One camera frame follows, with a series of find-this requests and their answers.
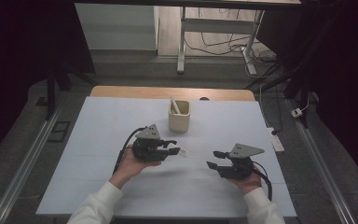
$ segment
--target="white sweatshirt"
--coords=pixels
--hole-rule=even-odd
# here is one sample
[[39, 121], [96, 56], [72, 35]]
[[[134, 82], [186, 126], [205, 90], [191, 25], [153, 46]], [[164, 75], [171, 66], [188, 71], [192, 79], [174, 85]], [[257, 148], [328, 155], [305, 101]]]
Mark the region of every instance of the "white sweatshirt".
[[[78, 206], [68, 223], [108, 224], [112, 220], [115, 204], [122, 196], [123, 192], [120, 189], [106, 181], [97, 192], [89, 195]], [[249, 224], [284, 223], [278, 206], [269, 201], [263, 189], [252, 190], [245, 194], [243, 199], [249, 208]]]

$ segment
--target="sleeve cuff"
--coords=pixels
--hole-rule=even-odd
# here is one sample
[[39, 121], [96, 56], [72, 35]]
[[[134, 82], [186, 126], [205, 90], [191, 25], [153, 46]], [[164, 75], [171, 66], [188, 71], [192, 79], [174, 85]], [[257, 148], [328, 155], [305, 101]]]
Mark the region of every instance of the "sleeve cuff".
[[95, 197], [106, 204], [108, 207], [115, 207], [117, 201], [123, 196], [123, 192], [106, 181], [103, 186], [95, 193]]
[[249, 193], [243, 195], [243, 199], [248, 205], [249, 212], [252, 212], [259, 207], [263, 207], [271, 203], [262, 188], [254, 189]]

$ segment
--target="wall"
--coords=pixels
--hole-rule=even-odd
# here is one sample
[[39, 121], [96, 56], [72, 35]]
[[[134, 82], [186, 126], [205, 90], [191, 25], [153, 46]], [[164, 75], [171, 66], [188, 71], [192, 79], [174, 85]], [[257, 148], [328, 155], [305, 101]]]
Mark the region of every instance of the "wall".
[[76, 4], [89, 49], [156, 50], [158, 7]]

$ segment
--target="power plug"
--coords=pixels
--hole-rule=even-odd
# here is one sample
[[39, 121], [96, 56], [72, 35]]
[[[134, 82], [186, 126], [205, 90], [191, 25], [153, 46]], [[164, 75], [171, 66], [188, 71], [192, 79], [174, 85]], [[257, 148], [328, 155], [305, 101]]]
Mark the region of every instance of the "power plug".
[[292, 115], [295, 118], [298, 118], [302, 115], [302, 111], [300, 110], [300, 108], [294, 109], [292, 110]]

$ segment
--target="beige container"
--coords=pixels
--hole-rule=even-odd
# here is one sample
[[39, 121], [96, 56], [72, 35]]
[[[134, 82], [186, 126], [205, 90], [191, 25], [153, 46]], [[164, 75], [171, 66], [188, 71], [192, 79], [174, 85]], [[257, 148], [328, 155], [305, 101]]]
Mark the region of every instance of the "beige container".
[[190, 123], [190, 102], [176, 101], [181, 114], [176, 114], [172, 102], [168, 107], [168, 125], [170, 130], [178, 133], [185, 133]]

